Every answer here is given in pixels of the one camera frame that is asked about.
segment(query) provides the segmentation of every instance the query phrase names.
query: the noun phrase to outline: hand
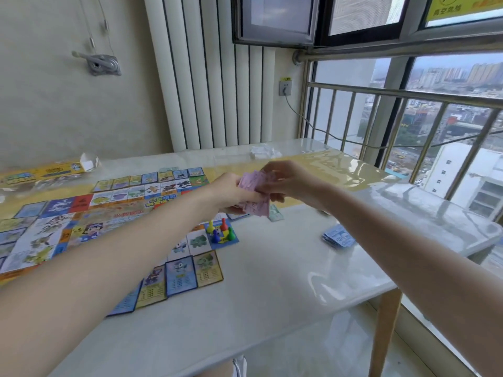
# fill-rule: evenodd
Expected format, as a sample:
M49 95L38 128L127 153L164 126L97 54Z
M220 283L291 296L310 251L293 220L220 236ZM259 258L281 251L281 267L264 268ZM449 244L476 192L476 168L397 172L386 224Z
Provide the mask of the hand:
M209 185L200 188L205 193L205 204L214 212L224 211L241 214L243 211L235 207L240 202L260 202L264 196L258 192L249 191L238 187L241 177L234 173L224 173Z
M271 161L264 168L265 172L274 172L276 181L267 182L257 188L262 193L270 193L271 201L285 202L285 197L299 199L305 204L323 209L316 197L316 191L325 184L318 177L291 160Z

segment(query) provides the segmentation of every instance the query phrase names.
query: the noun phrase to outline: wooden table leg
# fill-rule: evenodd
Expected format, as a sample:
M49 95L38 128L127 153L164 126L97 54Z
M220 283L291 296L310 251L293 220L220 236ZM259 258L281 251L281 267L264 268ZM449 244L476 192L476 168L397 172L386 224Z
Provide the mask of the wooden table leg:
M370 357L369 377L381 377L391 336L393 336L395 329L401 300L402 291L399 289L394 289L381 295L381 303L377 311L374 345L372 346L372 356Z

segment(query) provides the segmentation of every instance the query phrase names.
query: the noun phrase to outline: game board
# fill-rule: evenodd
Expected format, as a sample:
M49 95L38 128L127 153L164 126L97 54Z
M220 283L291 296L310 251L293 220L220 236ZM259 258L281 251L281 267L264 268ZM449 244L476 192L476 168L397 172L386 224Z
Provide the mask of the game board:
M0 221L0 286L207 183L201 167L162 168L98 181L87 195L24 205ZM217 250L239 242L228 221L219 213L193 228L108 316L222 281ZM208 233L210 224L216 232Z

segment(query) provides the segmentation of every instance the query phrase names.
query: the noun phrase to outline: right arm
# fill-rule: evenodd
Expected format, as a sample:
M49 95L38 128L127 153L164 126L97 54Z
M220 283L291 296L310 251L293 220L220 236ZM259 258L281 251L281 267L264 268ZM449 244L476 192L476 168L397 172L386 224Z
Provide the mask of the right arm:
M484 377L503 370L503 282L438 242L383 215L292 161L273 161L278 181L259 191L330 212L407 297Z

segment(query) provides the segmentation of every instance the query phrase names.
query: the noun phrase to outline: blue pawn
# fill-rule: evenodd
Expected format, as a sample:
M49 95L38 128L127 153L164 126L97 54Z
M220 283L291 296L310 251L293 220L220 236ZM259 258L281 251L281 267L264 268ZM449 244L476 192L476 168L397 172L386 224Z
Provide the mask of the blue pawn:
M217 229L213 230L213 236L211 237L211 242L213 242L213 243L220 242L220 234L218 234Z

